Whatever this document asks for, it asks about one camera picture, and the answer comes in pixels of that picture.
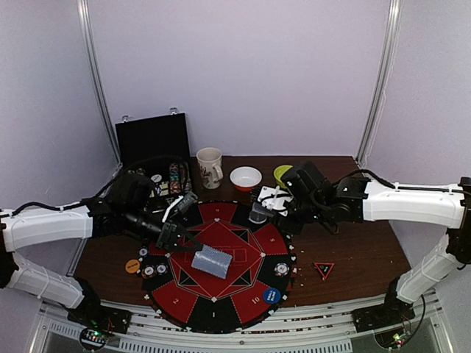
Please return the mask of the black red triangular marker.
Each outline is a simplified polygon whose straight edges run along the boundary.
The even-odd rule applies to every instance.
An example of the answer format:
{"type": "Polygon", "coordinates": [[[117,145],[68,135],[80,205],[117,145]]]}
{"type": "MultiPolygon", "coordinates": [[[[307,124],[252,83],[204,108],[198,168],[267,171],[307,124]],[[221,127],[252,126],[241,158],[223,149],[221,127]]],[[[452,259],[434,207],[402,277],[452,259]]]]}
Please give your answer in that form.
{"type": "Polygon", "coordinates": [[[314,268],[319,272],[322,280],[325,281],[333,270],[334,263],[314,263],[314,268]]]}

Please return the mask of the blue small blind button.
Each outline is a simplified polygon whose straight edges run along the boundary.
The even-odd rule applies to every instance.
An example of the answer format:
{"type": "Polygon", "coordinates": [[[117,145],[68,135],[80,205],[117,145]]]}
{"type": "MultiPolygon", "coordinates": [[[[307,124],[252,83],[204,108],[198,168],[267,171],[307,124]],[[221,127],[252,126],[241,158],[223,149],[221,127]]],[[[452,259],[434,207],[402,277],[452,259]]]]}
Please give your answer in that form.
{"type": "Polygon", "coordinates": [[[267,288],[263,292],[263,300],[267,304],[277,304],[281,300],[281,292],[277,288],[267,288]]]}

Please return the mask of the orange big blind button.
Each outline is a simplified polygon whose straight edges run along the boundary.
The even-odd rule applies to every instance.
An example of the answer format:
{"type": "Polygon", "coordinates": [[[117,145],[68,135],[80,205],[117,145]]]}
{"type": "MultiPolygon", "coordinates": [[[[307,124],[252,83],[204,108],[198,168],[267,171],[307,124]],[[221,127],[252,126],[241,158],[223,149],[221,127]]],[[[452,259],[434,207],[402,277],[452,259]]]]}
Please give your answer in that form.
{"type": "Polygon", "coordinates": [[[128,274],[137,274],[141,269],[141,262],[136,259],[128,260],[125,264],[125,271],[128,274]]]}

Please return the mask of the aluminium frame post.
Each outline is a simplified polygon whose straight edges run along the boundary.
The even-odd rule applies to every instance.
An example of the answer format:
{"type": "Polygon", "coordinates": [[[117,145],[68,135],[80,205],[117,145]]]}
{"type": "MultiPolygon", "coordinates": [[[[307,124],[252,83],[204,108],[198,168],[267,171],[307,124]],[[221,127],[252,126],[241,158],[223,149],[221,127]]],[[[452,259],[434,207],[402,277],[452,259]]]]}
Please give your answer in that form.
{"type": "Polygon", "coordinates": [[[383,39],[383,49],[379,62],[378,75],[373,91],[369,113],[364,127],[356,162],[360,167],[366,167],[367,158],[371,154],[375,136],[380,123],[383,103],[386,100],[386,86],[394,62],[397,47],[398,32],[400,28],[400,15],[403,2],[391,0],[383,39]]]}
{"type": "Polygon", "coordinates": [[[85,42],[85,51],[88,58],[88,65],[91,71],[91,79],[93,84],[93,91],[95,93],[96,101],[99,108],[99,114],[105,127],[105,134],[113,156],[117,164],[121,163],[121,158],[118,149],[118,141],[116,138],[115,129],[110,118],[110,113],[105,97],[105,90],[102,84],[102,78],[99,72],[99,63],[96,55],[95,44],[93,40],[93,30],[91,26],[91,18],[89,12],[89,4],[86,0],[77,0],[77,9],[79,16],[79,23],[82,30],[83,40],[85,42]]]}

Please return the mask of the white dealer chip in case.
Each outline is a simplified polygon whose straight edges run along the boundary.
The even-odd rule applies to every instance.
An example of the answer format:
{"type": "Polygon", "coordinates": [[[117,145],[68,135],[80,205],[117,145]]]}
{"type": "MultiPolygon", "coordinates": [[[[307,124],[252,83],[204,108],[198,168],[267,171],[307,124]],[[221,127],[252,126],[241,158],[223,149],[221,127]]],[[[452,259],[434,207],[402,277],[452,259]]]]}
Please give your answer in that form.
{"type": "Polygon", "coordinates": [[[162,176],[160,174],[154,174],[150,177],[153,182],[160,182],[162,180],[162,176]]]}

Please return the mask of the clear dealer button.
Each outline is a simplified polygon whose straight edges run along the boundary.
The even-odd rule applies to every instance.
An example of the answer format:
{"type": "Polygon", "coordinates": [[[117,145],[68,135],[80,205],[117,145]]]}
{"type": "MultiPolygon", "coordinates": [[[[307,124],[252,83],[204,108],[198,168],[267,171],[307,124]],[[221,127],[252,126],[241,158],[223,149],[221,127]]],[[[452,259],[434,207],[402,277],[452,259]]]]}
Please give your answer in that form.
{"type": "Polygon", "coordinates": [[[249,213],[249,221],[254,224],[263,224],[267,220],[267,216],[263,213],[252,210],[249,213]]]}

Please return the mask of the black poker chip case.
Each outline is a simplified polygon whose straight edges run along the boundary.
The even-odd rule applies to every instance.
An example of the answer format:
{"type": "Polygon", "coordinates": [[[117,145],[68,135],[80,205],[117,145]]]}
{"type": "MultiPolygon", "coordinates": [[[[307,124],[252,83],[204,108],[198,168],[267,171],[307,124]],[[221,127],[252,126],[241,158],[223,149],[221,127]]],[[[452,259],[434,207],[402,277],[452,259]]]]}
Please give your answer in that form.
{"type": "Polygon", "coordinates": [[[115,129],[122,166],[148,178],[162,176],[160,182],[152,181],[150,210],[162,210],[193,190],[185,113],[122,121],[115,129]],[[161,183],[168,185],[168,194],[157,197],[161,183]]]}

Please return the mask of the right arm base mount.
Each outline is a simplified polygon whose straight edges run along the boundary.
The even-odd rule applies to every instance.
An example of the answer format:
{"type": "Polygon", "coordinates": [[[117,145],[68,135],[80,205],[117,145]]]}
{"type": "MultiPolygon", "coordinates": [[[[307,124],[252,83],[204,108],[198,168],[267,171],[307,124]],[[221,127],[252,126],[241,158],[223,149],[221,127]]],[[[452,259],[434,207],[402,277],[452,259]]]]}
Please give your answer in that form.
{"type": "Polygon", "coordinates": [[[366,332],[401,324],[403,319],[415,318],[412,304],[402,301],[382,303],[352,311],[356,332],[366,332]]]}

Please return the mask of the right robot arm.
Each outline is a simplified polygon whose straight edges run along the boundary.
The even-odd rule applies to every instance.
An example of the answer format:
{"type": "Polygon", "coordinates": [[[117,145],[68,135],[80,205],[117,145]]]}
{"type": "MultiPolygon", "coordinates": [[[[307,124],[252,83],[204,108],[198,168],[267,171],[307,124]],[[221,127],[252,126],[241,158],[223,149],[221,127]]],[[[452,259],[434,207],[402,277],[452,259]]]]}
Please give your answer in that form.
{"type": "Polygon", "coordinates": [[[298,224],[321,223],[336,232],[342,221],[411,221],[437,224],[445,235],[419,265],[393,280],[378,307],[382,324],[393,324],[418,298],[452,270],[470,264],[470,178],[457,184],[391,183],[366,169],[330,182],[311,162],[281,177],[286,191],[272,188],[258,201],[298,224]]]}

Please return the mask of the lime green bowl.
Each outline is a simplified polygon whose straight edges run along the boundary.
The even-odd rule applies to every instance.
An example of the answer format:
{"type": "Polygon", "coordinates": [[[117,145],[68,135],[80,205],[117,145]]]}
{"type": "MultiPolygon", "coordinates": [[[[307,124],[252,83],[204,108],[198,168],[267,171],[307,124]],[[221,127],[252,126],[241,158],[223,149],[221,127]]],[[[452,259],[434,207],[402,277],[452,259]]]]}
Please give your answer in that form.
{"type": "Polygon", "coordinates": [[[275,181],[276,181],[277,185],[280,186],[283,189],[285,189],[286,186],[283,183],[281,178],[291,168],[292,168],[292,165],[279,165],[278,167],[276,167],[273,170],[273,176],[275,178],[275,181]]]}

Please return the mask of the grey card deck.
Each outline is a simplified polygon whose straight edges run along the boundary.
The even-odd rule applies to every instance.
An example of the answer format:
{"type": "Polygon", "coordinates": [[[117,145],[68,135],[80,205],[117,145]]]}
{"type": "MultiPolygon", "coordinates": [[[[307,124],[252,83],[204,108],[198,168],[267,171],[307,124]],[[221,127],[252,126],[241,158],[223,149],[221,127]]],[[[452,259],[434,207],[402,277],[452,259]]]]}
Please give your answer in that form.
{"type": "Polygon", "coordinates": [[[220,279],[226,279],[232,259],[231,254],[203,245],[201,250],[195,252],[191,267],[220,279]]]}

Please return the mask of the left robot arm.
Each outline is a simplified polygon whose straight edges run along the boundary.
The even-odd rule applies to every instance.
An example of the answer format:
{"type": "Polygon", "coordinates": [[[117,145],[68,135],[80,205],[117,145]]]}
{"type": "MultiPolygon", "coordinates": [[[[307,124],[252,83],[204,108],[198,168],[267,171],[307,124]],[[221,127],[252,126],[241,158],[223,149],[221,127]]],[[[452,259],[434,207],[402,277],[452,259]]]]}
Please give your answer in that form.
{"type": "Polygon", "coordinates": [[[154,182],[140,174],[124,174],[99,194],[65,206],[30,202],[1,212],[1,287],[22,290],[76,309],[91,327],[101,325],[105,309],[85,282],[32,263],[18,250],[66,239],[100,238],[131,232],[168,252],[183,252],[178,241],[185,228],[173,221],[198,198],[193,192],[178,196],[161,214],[147,210],[154,182]]]}

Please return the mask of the white floral ceramic mug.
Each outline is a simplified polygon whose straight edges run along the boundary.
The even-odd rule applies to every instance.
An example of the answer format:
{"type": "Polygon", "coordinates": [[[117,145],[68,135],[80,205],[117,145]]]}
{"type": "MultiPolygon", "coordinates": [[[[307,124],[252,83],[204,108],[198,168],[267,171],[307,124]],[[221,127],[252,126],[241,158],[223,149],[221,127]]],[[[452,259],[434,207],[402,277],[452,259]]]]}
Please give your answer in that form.
{"type": "Polygon", "coordinates": [[[203,187],[208,190],[217,189],[224,178],[221,151],[214,147],[206,147],[196,153],[196,159],[203,187]]]}

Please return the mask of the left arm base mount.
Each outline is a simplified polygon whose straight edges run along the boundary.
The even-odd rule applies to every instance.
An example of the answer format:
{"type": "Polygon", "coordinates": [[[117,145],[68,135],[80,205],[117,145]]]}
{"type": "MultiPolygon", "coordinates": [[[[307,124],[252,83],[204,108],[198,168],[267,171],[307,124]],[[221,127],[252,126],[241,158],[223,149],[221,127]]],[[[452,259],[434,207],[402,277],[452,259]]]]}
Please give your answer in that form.
{"type": "Polygon", "coordinates": [[[126,334],[132,313],[97,304],[81,304],[76,309],[66,309],[68,320],[100,333],[126,334]]]}

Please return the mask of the left aluminium frame post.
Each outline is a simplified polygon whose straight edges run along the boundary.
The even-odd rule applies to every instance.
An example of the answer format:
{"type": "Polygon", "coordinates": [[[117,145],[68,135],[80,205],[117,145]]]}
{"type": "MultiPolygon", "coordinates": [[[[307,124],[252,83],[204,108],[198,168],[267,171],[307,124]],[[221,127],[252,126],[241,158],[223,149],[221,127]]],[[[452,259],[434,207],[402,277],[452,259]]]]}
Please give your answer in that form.
{"type": "Polygon", "coordinates": [[[118,149],[118,141],[116,138],[115,129],[110,118],[110,113],[105,97],[105,90],[102,84],[102,78],[99,72],[99,63],[96,55],[95,44],[93,40],[93,30],[91,26],[91,18],[89,12],[89,4],[86,0],[77,0],[77,9],[79,16],[79,23],[82,30],[83,40],[85,42],[85,51],[88,58],[88,65],[91,71],[91,79],[93,84],[93,91],[95,93],[96,101],[99,108],[99,114],[105,127],[105,134],[113,156],[117,164],[121,163],[121,158],[118,149]]]}

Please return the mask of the right aluminium frame post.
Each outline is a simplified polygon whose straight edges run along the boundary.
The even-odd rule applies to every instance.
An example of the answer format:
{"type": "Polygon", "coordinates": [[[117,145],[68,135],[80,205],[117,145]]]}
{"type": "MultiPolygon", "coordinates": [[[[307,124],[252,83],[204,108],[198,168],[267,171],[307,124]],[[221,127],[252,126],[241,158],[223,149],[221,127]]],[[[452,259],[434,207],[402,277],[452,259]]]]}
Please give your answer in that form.
{"type": "Polygon", "coordinates": [[[400,15],[403,2],[391,0],[383,39],[383,49],[379,62],[378,75],[373,91],[369,113],[364,127],[356,162],[360,167],[366,167],[367,158],[371,154],[375,136],[380,123],[383,103],[386,100],[386,86],[394,62],[397,47],[398,32],[400,28],[400,15]]]}

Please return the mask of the round red black poker mat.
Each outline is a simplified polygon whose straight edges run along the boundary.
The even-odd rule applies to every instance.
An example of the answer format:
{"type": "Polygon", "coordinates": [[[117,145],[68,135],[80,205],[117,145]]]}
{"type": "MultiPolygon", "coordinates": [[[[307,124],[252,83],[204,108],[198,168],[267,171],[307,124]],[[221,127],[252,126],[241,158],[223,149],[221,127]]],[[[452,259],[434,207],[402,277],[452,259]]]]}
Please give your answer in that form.
{"type": "Polygon", "coordinates": [[[249,212],[238,202],[199,202],[177,219],[202,244],[233,256],[226,279],[193,269],[191,252],[144,247],[149,253],[140,256],[141,272],[146,265],[169,267],[162,276],[141,276],[145,300],[163,318],[193,332],[235,332],[268,318],[287,300],[297,261],[291,236],[270,221],[250,222],[249,212]],[[275,276],[277,263],[288,264],[287,276],[275,276]],[[267,288],[281,292],[277,304],[263,300],[267,288]]]}

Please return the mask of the white orange bowl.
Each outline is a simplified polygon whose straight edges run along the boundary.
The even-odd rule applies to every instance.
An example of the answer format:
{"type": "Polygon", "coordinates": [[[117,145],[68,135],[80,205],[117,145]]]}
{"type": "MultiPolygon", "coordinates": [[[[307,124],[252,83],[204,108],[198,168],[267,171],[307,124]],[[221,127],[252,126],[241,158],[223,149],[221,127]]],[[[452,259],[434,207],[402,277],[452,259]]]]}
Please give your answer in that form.
{"type": "Polygon", "coordinates": [[[234,187],[242,192],[250,192],[258,186],[262,180],[261,172],[251,166],[235,168],[230,173],[230,181],[234,187]]]}

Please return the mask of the stack of poker chips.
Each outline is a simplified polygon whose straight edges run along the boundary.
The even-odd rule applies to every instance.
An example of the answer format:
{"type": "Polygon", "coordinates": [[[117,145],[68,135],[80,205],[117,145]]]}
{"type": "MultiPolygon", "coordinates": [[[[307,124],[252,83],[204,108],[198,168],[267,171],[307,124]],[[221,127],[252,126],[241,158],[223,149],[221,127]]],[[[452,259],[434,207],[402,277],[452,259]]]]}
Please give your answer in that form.
{"type": "Polygon", "coordinates": [[[274,267],[274,274],[276,277],[285,277],[288,275],[290,267],[287,263],[277,263],[274,267]]]}

